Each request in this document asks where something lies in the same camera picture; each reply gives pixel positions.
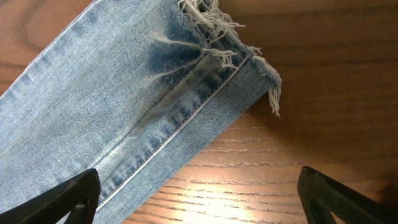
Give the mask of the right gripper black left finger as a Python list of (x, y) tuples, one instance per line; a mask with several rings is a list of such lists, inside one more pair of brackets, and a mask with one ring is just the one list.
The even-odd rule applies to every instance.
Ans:
[(96, 169), (88, 169), (35, 198), (1, 214), (1, 223), (92, 224), (101, 184)]

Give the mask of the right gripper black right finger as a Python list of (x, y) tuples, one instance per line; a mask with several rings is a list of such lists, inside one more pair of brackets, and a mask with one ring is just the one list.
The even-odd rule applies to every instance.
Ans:
[(301, 168), (297, 191), (311, 224), (336, 224), (334, 216), (352, 224), (397, 223), (397, 214), (309, 166)]

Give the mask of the light blue denim jeans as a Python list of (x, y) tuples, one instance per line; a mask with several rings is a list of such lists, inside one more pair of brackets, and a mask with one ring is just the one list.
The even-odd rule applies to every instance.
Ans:
[(1, 211), (94, 168), (121, 223), (281, 79), (217, 1), (95, 1), (1, 97)]

